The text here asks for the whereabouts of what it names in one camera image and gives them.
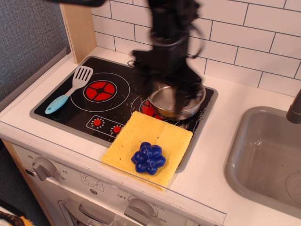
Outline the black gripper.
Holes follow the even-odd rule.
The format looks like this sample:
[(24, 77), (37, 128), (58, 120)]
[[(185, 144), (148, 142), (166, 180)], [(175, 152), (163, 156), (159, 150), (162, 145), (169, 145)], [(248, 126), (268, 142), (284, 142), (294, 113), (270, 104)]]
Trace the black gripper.
[(138, 92), (151, 94), (155, 82), (175, 89), (175, 113), (181, 114), (188, 103), (203, 96), (202, 79), (187, 65), (189, 40), (154, 45), (150, 51), (133, 50), (134, 78)]

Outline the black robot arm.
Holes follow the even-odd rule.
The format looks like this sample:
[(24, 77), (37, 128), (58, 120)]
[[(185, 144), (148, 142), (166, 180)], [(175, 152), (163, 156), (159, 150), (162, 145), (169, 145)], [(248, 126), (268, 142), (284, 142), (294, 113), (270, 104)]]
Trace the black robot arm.
[(160, 82), (175, 89), (175, 112), (180, 114), (199, 96), (202, 79), (187, 65), (190, 30), (199, 4), (194, 0), (150, 0), (152, 50), (133, 50), (137, 87), (145, 97)]

